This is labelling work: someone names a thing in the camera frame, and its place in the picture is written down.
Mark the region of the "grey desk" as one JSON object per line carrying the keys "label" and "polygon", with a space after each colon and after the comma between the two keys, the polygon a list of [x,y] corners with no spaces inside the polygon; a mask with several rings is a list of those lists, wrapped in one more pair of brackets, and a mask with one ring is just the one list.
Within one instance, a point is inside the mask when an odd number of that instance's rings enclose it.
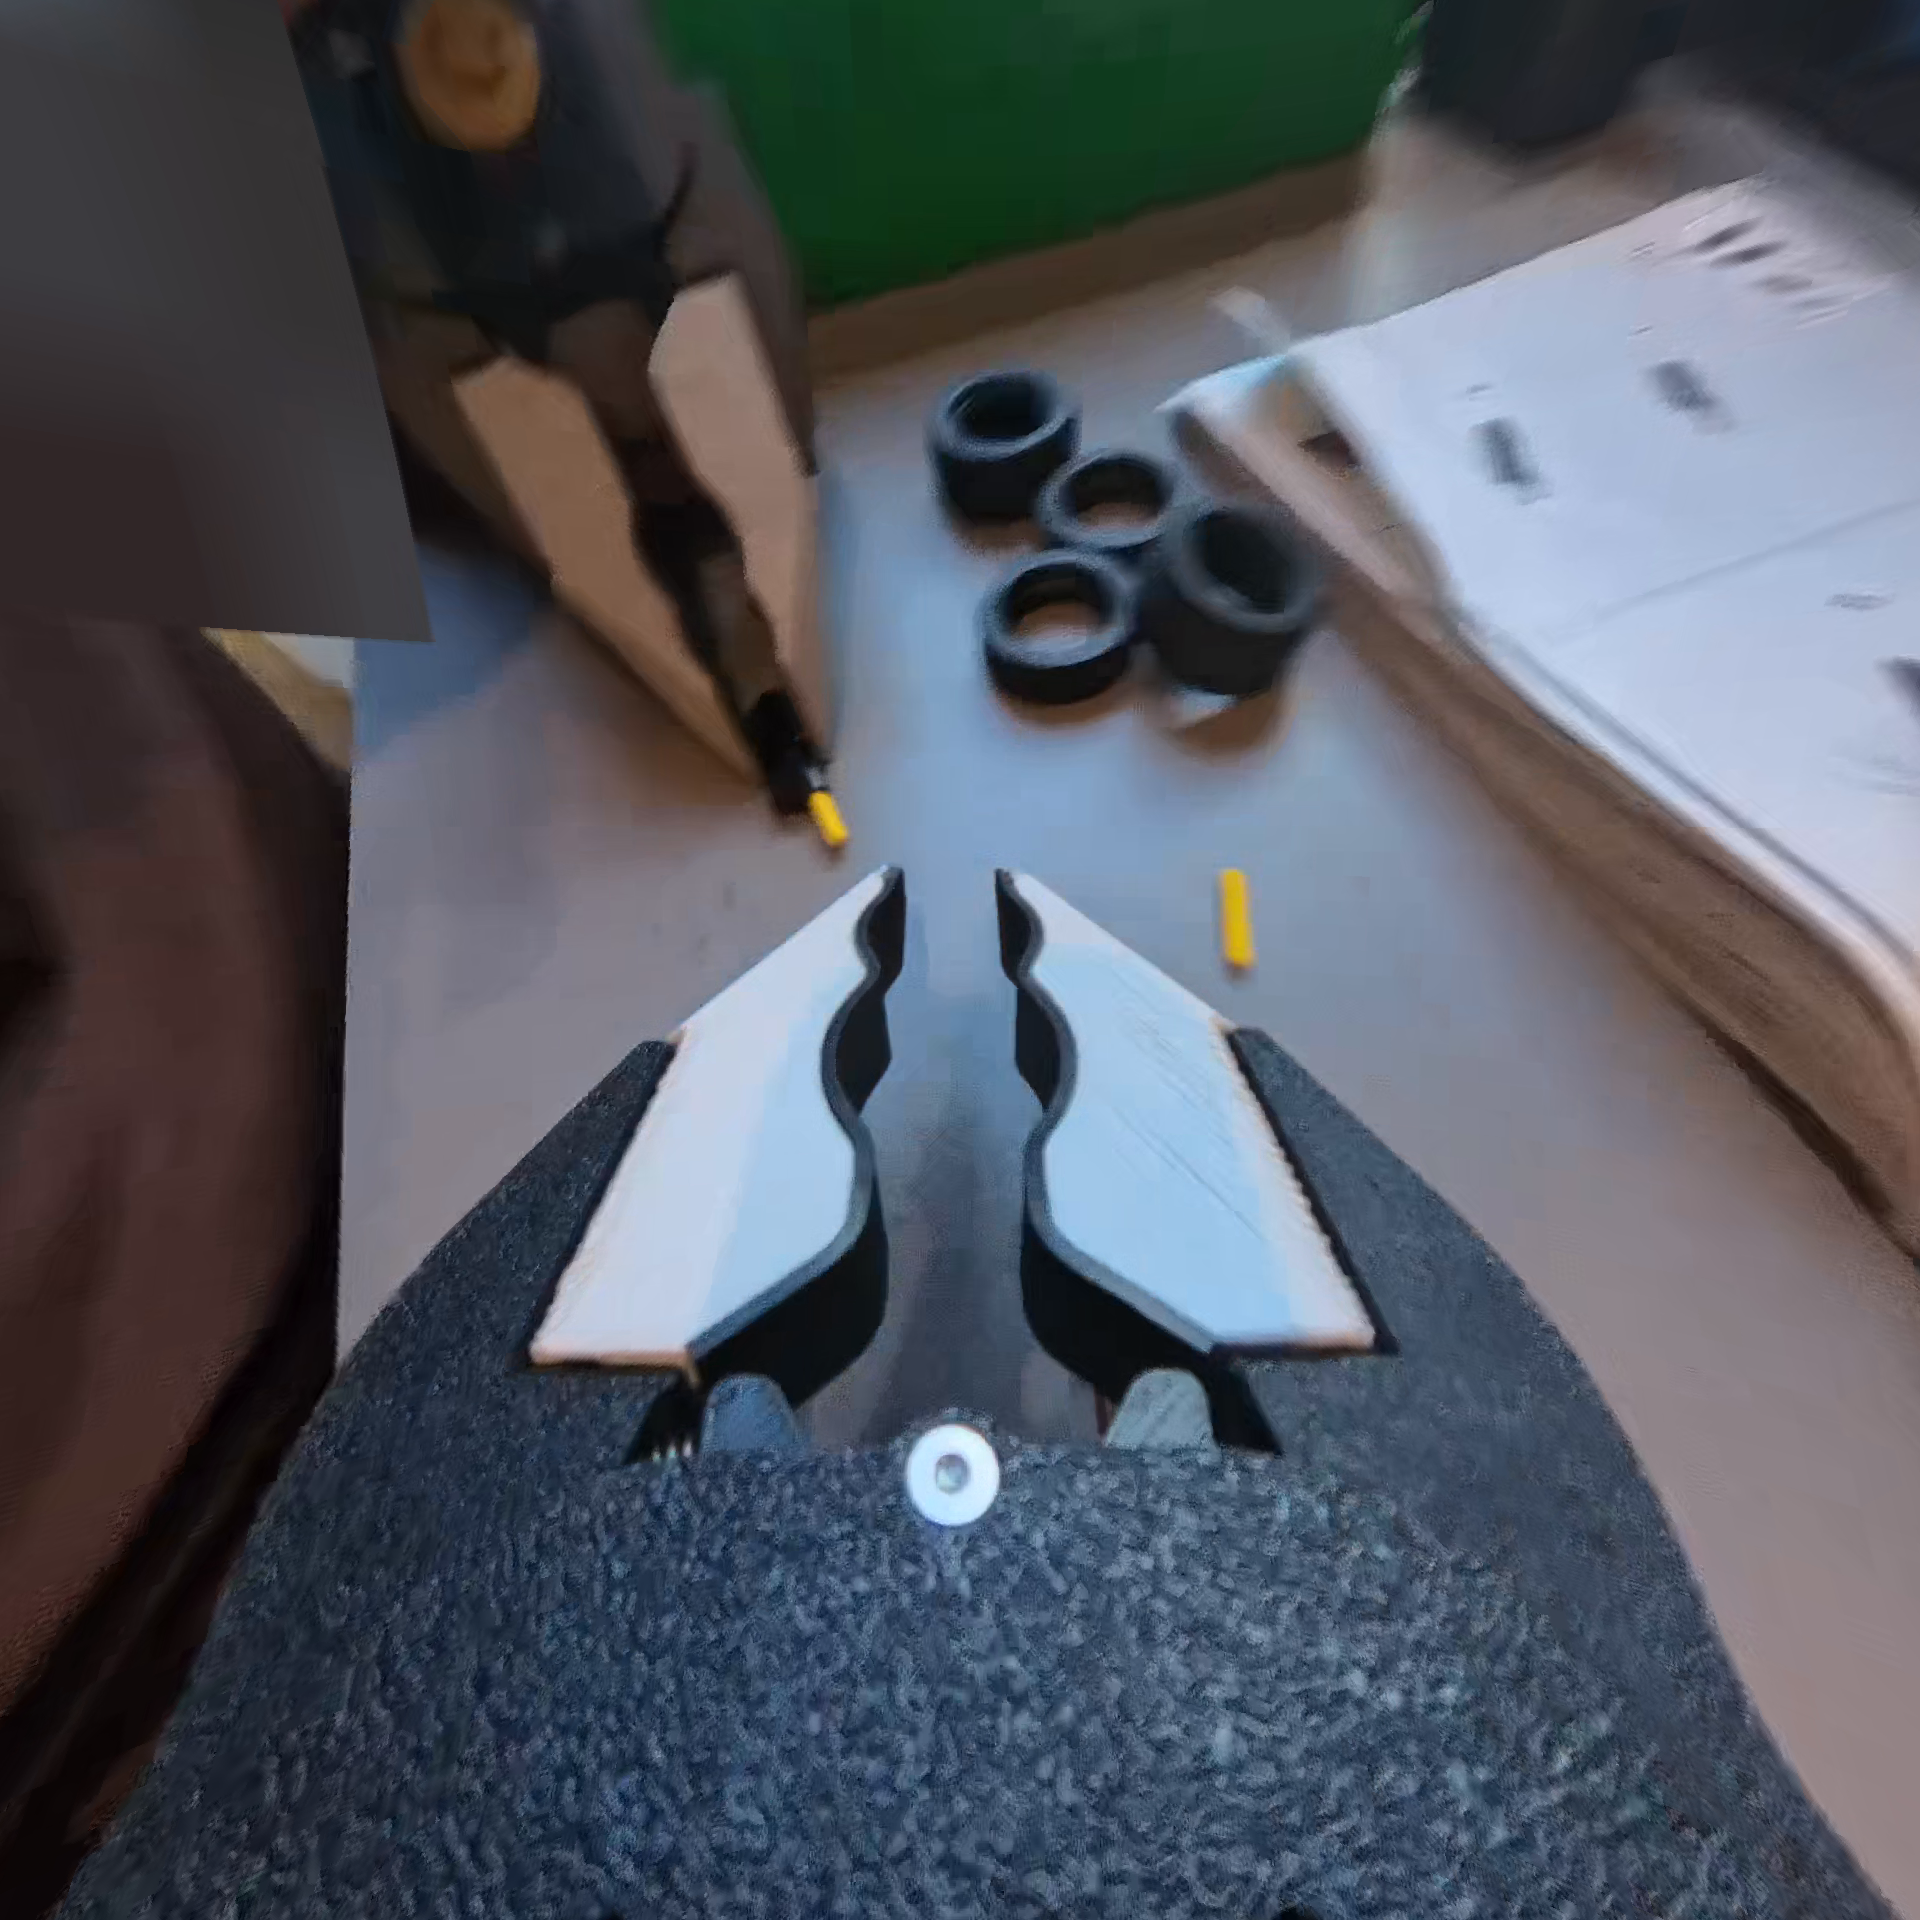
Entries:
{"label": "grey desk", "polygon": [[[1832,195],[1915,265],[1900,198],[1678,87],[1542,159],[1394,113],[1342,219],[823,385],[846,859],[720,775],[514,567],[423,542],[431,643],[356,649],[342,1343],[627,1050],[894,861],[908,957],[871,1105],[892,1292],[821,1433],[946,1403],[1084,1433],[1091,1399],[1032,1348],[1012,1268],[1035,1109],[991,873],[1035,873],[1276,1036],[1525,1277],[1803,1787],[1915,1916],[1910,1263],[1381,686],[1358,631],[1317,641],[1277,705],[1179,709],[1138,681],[1003,705],[974,618],[1007,542],[949,529],[923,453],[930,404],[1011,366],[1060,377],[1092,444],[1158,447],[1163,397],[1251,348],[1219,291],[1333,329],[1734,175]],[[1253,891],[1248,974],[1216,943],[1223,868]]]}

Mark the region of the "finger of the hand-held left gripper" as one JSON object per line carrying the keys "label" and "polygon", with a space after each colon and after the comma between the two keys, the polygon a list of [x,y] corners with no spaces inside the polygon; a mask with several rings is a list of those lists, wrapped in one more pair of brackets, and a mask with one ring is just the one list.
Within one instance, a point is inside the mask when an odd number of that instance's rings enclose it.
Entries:
{"label": "finger of the hand-held left gripper", "polygon": [[502,354],[454,374],[452,399],[573,614],[720,765],[759,763],[725,693],[690,651],[669,594],[643,565],[632,499],[587,397]]}
{"label": "finger of the hand-held left gripper", "polygon": [[726,517],[772,626],[784,687],[829,748],[821,497],[739,274],[686,284],[655,331],[653,397],[692,477]]}

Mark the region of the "building instruction booklet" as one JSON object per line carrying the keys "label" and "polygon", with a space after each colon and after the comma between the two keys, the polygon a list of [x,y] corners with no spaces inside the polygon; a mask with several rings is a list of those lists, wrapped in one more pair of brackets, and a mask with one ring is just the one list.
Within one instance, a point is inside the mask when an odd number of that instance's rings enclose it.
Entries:
{"label": "building instruction booklet", "polygon": [[1747,175],[1166,404],[1908,1253],[1915,349],[1915,267]]}

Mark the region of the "black power adapter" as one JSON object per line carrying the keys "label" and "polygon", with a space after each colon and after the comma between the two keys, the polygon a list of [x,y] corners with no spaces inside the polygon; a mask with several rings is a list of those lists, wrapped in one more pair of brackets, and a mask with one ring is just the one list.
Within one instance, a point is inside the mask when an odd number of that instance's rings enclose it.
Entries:
{"label": "black power adapter", "polygon": [[1604,127],[1642,66],[1643,2],[1429,2],[1418,91],[1504,148]]}

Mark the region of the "green plastic bin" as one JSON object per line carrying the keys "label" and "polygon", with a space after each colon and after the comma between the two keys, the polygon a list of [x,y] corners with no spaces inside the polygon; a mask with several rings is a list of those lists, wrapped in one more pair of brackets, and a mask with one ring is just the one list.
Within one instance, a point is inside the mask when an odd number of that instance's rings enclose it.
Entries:
{"label": "green plastic bin", "polygon": [[660,2],[829,310],[1355,155],[1411,2]]}

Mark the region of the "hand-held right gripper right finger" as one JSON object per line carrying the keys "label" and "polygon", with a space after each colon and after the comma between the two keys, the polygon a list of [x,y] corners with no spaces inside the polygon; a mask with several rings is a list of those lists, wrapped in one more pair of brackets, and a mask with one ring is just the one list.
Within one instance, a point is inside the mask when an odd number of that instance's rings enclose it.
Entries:
{"label": "hand-held right gripper right finger", "polygon": [[1208,1002],[1043,879],[995,873],[1021,1151],[1021,1298],[1084,1381],[1379,1350],[1379,1321]]}

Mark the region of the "wooden board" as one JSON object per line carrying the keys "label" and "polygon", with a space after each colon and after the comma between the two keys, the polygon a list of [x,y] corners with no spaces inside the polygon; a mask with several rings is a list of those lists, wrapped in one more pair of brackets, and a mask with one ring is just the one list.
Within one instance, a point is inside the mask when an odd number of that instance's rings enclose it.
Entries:
{"label": "wooden board", "polygon": [[1365,175],[1367,150],[1355,150],[1213,198],[1151,209],[1059,246],[999,257],[943,278],[824,309],[806,322],[806,366],[815,382],[828,385],[1211,270],[1349,214]]}

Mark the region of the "black brick piece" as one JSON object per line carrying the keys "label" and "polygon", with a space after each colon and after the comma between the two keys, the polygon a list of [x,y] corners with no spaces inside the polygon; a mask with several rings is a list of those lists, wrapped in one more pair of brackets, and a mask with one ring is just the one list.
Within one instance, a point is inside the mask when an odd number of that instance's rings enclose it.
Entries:
{"label": "black brick piece", "polygon": [[813,797],[829,788],[829,761],[813,746],[787,691],[764,691],[743,711],[741,732],[774,812],[784,818],[810,817]]}

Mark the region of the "black rubber tyre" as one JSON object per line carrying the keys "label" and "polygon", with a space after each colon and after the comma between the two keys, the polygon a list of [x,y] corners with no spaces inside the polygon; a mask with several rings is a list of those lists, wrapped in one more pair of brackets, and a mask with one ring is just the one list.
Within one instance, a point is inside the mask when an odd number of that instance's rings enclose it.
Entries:
{"label": "black rubber tyre", "polygon": [[1080,444],[1084,411],[1051,374],[984,370],[963,379],[928,421],[928,459],[963,521],[1019,521]]}
{"label": "black rubber tyre", "polygon": [[1086,447],[1043,487],[1032,518],[1048,546],[1138,569],[1182,506],[1179,473],[1133,447]]}
{"label": "black rubber tyre", "polygon": [[1173,509],[1143,573],[1141,635],[1179,687],[1267,694],[1317,631],[1325,571],[1285,509],[1191,499]]}
{"label": "black rubber tyre", "polygon": [[1112,691],[1131,668],[1138,586],[1112,561],[1039,550],[988,589],[976,626],[1000,693],[1038,707],[1086,705]]}

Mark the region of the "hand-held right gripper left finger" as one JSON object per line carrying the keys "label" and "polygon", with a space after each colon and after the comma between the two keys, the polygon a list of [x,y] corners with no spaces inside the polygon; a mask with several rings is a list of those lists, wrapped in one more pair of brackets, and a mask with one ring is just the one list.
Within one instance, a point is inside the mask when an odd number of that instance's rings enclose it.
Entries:
{"label": "hand-held right gripper left finger", "polygon": [[904,876],[852,885],[666,1042],[530,1339],[542,1369],[768,1377],[811,1401],[874,1342],[886,1238],[861,1117],[892,1063]]}

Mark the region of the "person's brown clothing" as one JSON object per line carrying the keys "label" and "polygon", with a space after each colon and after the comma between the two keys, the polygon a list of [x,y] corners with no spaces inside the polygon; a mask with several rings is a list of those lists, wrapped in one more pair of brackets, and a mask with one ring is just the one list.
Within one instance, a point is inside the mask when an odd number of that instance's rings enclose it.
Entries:
{"label": "person's brown clothing", "polygon": [[56,1671],[323,1207],[347,781],[200,631],[6,612],[3,1675]]}

